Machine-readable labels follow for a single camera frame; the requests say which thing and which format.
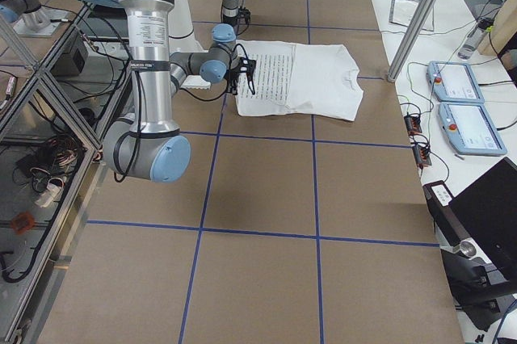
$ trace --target wire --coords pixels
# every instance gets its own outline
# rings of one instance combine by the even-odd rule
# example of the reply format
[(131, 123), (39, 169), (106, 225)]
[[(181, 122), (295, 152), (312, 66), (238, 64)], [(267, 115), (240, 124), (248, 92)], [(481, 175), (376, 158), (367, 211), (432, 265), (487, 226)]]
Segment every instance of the wire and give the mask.
[(13, 73), (11, 72), (8, 72), (8, 71), (4, 71), (3, 69), (0, 69), (0, 72), (3, 72), (3, 73), (7, 73), (8, 75), (10, 76), (14, 76), (15, 78), (18, 78), (16, 75), (14, 75)]
[(142, 127), (141, 127), (142, 126), (142, 84), (141, 84), (140, 72), (135, 71), (135, 75), (136, 75), (135, 78), (137, 79), (137, 89), (138, 89), (138, 110), (136, 111), (136, 113), (138, 115), (138, 119), (137, 119), (137, 138), (135, 140), (135, 145), (132, 148), (132, 154), (131, 154), (131, 158), (129, 159), (128, 166), (126, 167), (126, 170), (122, 173), (122, 177), (118, 178), (117, 177), (117, 173), (115, 171), (113, 172), (113, 178), (115, 179), (116, 182), (123, 182), (126, 179), (126, 177), (128, 177), (129, 170), (131, 169), (132, 164), (135, 161), (135, 156), (138, 153), (138, 150), (140, 148), (140, 143), (141, 143), (141, 134), (142, 134)]
[(517, 309), (517, 300), (514, 300), (514, 302), (512, 302), (510, 304), (510, 306), (508, 307), (508, 309), (503, 313), (503, 315), (501, 317), (501, 322), (499, 322), (498, 328), (495, 331), (494, 338), (492, 339), (492, 344), (495, 344), (496, 340), (498, 339), (499, 332), (501, 331), (501, 328), (502, 328), (502, 324), (504, 324), (504, 321), (506, 320), (508, 315), (510, 313), (512, 313), (515, 309)]
[(221, 98), (224, 94), (226, 94), (226, 92), (228, 92), (228, 89), (225, 88), (225, 90), (223, 92), (221, 92), (218, 96), (216, 96), (215, 98), (211, 98), (211, 99), (202, 99), (200, 98), (199, 96), (196, 96), (194, 95), (192, 92), (190, 92), (189, 90), (185, 89), (185, 88), (180, 88), (181, 91), (185, 91), (187, 94), (189, 94), (192, 98), (194, 99), (197, 99), (201, 102), (214, 102), (216, 100), (218, 100), (219, 98)]
[(172, 40), (183, 40), (183, 39), (186, 39), (187, 37), (192, 36), (193, 34), (194, 34), (194, 29), (192, 29), (192, 31), (189, 34), (185, 35), (185, 36), (174, 37), (174, 36), (169, 35), (169, 38), (172, 39)]
[(435, 152), (433, 151), (430, 151), (429, 153), (431, 153), (433, 156), (435, 156), (436, 158), (438, 158), (444, 165), (445, 165), (445, 168), (447, 168), (447, 177), (445, 177), (444, 181), (443, 182), (447, 182), (447, 180), (449, 180), (449, 176), (451, 175), (451, 170), (449, 169), (449, 165), (447, 165), (447, 163), (443, 160), (443, 158), (441, 158), (438, 154), (436, 154)]
[(502, 130), (506, 130), (507, 128), (511, 128), (517, 124), (517, 120), (515, 120), (513, 123), (509, 124), (508, 126), (504, 126), (502, 128), (497, 128), (498, 132), (501, 132)]
[(515, 81), (514, 80), (503, 80), (503, 81), (500, 81), (500, 82), (481, 83), (481, 84), (478, 84), (478, 86), (480, 86), (480, 87), (487, 87), (487, 86), (497, 86), (497, 85), (500, 85), (500, 84), (513, 84), (513, 85), (515, 85)]

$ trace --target cardboard surface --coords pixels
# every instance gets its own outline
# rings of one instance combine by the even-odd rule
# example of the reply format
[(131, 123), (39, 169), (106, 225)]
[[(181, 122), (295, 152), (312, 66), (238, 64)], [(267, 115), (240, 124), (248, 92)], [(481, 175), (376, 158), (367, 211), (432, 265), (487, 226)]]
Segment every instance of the cardboard surface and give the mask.
[(175, 342), (196, 238), (87, 225), (38, 343)]
[(322, 241), (325, 343), (464, 342), (438, 248)]
[[(359, 80), (358, 119), (243, 118), (231, 95), (175, 95), (193, 149), (186, 175), (166, 186), (107, 175), (88, 210), (100, 224), (87, 226), (39, 342), (59, 342), (62, 329), (64, 342), (119, 341), (115, 333), (142, 342), (148, 319), (163, 324), (154, 342), (179, 344), (462, 342), (397, 96), (381, 80), (387, 61), (371, 0), (243, 4), (252, 14), (243, 40), (345, 44), (370, 77)], [(221, 0), (190, 6), (207, 48)], [(111, 293), (90, 294), (96, 266), (95, 282)], [(140, 268), (153, 280), (134, 275)], [(169, 304), (151, 312), (144, 294)], [(104, 309), (121, 312), (106, 319)], [(102, 328), (92, 338), (85, 326)]]
[(314, 241), (208, 233), (184, 343), (319, 340)]
[(322, 235), (436, 243), (410, 149), (317, 145)]

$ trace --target sticker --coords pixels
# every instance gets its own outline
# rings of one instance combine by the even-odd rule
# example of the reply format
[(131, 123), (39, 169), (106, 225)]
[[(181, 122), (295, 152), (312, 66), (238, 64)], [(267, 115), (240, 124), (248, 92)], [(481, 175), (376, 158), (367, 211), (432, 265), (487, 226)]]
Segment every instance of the sticker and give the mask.
[(132, 48), (165, 48), (166, 20), (152, 15), (128, 16), (129, 46)]
[(451, 197), (451, 195), (449, 195), (449, 192), (447, 192), (447, 189), (445, 189), (445, 187), (443, 185), (435, 185), (435, 186), (431, 187), (431, 189), (435, 193), (435, 195), (438, 198), (438, 200), (440, 201), (440, 203), (444, 207), (447, 207), (449, 205), (450, 201), (452, 200), (452, 197)]

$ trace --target red object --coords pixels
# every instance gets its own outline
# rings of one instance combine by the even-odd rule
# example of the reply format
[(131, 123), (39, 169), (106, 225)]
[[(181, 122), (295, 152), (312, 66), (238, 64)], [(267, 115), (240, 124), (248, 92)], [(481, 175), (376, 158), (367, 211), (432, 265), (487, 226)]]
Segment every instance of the red object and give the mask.
[(34, 227), (34, 224), (34, 216), (32, 216), (29, 211), (19, 213), (11, 220), (11, 227), (16, 235), (21, 235), (25, 231), (28, 231)]

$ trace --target clear plastic container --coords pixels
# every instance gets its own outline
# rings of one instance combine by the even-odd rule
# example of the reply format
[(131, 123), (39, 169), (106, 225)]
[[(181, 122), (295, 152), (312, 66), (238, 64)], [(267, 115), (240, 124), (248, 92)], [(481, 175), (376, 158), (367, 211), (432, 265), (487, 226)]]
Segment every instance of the clear plastic container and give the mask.
[(476, 27), (469, 33), (463, 47), (461, 47), (458, 52), (458, 57), (463, 60), (468, 60), (473, 55), (486, 34), (490, 31), (492, 25), (494, 25), (494, 19), (479, 19)]

